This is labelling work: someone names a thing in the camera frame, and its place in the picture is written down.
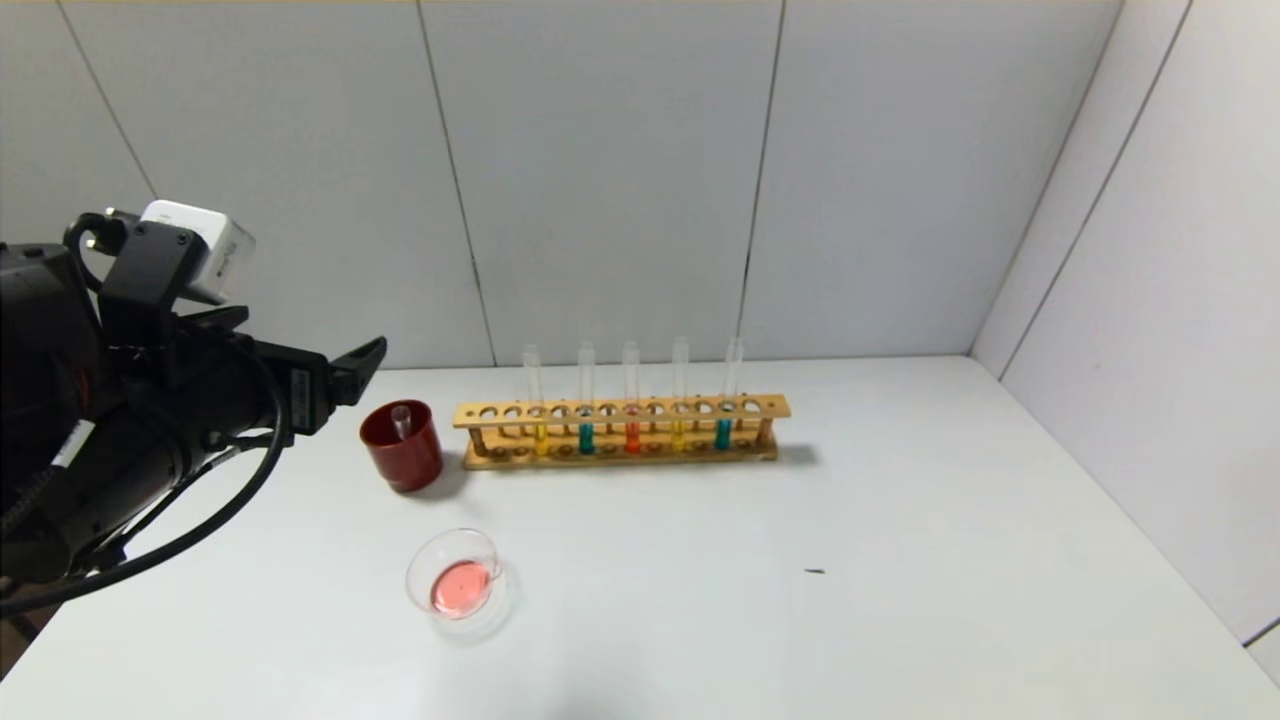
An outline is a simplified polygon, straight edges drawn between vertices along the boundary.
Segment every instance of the teal liquid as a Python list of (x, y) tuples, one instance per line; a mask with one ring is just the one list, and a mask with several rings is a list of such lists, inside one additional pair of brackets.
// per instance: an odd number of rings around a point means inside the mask
[(595, 452), (595, 427), (594, 425), (579, 425), (577, 427), (577, 451), (582, 455), (591, 455)]
[(728, 450), (733, 420), (716, 420), (716, 450)]

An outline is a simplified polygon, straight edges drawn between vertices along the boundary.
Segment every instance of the petri dish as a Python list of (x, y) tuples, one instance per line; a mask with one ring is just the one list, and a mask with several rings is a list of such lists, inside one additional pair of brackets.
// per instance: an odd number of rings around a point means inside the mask
[(506, 619), (507, 573), (498, 550), (480, 530), (458, 528), (426, 542), (404, 574), (410, 601), (436, 629), (481, 638)]

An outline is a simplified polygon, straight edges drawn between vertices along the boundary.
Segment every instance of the pink liquid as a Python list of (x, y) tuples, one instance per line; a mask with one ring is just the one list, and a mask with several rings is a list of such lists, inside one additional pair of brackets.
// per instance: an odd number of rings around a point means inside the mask
[(440, 573), (431, 585), (431, 606), (448, 618), (466, 618), (489, 600), (489, 569), (465, 560)]

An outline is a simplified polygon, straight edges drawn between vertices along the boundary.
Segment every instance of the white wall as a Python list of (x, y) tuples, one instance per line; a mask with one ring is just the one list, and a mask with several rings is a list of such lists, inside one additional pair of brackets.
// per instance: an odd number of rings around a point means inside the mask
[(1258, 638), (1257, 642), (1249, 646), (1249, 655), (1280, 685), (1280, 629), (1271, 630)]
[(61, 242), (81, 213), (151, 200), (58, 5), (0, 3), (0, 240)]
[(1192, 5), (1004, 379), (1242, 639), (1280, 614), (1277, 29)]
[(65, 8), (156, 192), (259, 238), (247, 332), (493, 361), (412, 3)]
[(422, 5), (499, 364), (723, 348), (780, 6)]
[(3, 6), (5, 238), (150, 181), (250, 332), (433, 366), (968, 350), (1117, 1)]
[(973, 356), (1004, 375), (1115, 167), (1190, 0), (1125, 3)]
[(1117, 3), (787, 5), (753, 356), (968, 352)]

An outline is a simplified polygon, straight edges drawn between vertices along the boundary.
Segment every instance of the red cup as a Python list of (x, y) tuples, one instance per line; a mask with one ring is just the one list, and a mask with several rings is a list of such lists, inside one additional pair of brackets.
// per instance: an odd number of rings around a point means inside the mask
[[(392, 409), (403, 405), (410, 411), (410, 433), (404, 439), (396, 433)], [(440, 477), (440, 438), (431, 423), (431, 409), (417, 400), (397, 400), (374, 410), (360, 425), (360, 439), (396, 492), (413, 492)]]

